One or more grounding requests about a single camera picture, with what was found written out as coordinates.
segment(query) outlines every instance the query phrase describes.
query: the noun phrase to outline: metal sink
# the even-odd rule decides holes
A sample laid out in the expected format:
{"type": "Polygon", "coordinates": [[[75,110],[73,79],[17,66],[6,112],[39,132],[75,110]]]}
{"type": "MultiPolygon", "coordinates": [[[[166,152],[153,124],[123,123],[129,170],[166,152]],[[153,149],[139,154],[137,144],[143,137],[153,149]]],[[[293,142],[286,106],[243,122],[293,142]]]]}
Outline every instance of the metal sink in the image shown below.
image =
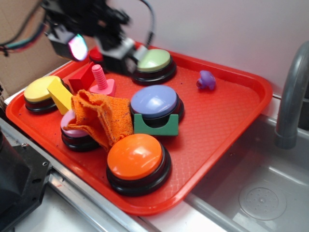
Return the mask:
{"type": "Polygon", "coordinates": [[[309,133],[283,150],[275,125],[259,116],[186,201],[227,231],[309,231],[309,133]]]}

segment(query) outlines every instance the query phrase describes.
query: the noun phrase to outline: orange towel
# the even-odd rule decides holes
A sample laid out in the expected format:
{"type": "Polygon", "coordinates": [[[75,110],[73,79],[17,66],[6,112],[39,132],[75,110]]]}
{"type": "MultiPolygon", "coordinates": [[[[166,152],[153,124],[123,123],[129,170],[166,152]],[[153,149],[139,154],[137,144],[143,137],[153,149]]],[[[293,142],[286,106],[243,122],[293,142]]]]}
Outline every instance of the orange towel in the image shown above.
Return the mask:
{"type": "Polygon", "coordinates": [[[130,100],[79,90],[71,100],[75,119],[65,130],[86,131],[108,152],[122,138],[133,134],[130,100]]]}

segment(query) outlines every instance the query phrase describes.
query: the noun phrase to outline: purple toy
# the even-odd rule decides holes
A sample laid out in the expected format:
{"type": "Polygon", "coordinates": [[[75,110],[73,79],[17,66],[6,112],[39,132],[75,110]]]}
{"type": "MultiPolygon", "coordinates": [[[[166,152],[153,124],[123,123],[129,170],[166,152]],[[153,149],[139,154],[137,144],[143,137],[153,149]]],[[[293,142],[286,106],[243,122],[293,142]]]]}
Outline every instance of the purple toy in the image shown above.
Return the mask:
{"type": "Polygon", "coordinates": [[[197,80],[197,87],[204,89],[208,87],[210,90],[214,90],[216,86],[216,80],[209,71],[200,71],[201,77],[197,80]]]}

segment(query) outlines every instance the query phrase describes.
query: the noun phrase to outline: red tray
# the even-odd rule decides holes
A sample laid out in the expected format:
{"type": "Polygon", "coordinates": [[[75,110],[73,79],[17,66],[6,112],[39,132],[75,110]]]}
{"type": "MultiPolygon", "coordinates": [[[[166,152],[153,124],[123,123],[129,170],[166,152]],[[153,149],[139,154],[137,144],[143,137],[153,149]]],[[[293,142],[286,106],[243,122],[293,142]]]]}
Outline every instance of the red tray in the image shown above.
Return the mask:
{"type": "MultiPolygon", "coordinates": [[[[177,74],[165,85],[172,87],[184,103],[185,115],[179,124],[179,135],[159,138],[172,159],[168,181],[157,191],[127,197],[114,192],[106,177],[103,148],[91,152],[72,152],[61,141],[62,115],[52,112],[32,115],[25,108],[23,93],[6,109],[7,117],[57,160],[125,212],[153,215],[175,206],[191,191],[223,153],[258,117],[272,98],[270,84],[260,76],[170,52],[177,64],[177,74]],[[214,91],[199,90],[199,71],[212,72],[216,78],[214,91]]],[[[55,71],[68,84],[68,78],[88,61],[69,63],[55,71]]],[[[116,81],[118,98],[131,99],[143,88],[129,77],[114,73],[107,79],[116,81]]]]}

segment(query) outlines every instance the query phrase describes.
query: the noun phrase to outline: green block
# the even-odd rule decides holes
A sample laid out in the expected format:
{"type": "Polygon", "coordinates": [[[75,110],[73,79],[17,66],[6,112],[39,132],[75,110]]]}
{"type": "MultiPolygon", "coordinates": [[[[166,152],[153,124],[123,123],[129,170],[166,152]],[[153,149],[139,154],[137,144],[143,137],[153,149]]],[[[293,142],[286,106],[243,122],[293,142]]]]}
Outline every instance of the green block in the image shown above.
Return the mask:
{"type": "Polygon", "coordinates": [[[176,136],[178,135],[178,122],[178,115],[170,115],[168,122],[164,126],[152,128],[146,125],[141,114],[134,114],[134,133],[176,136]]]}

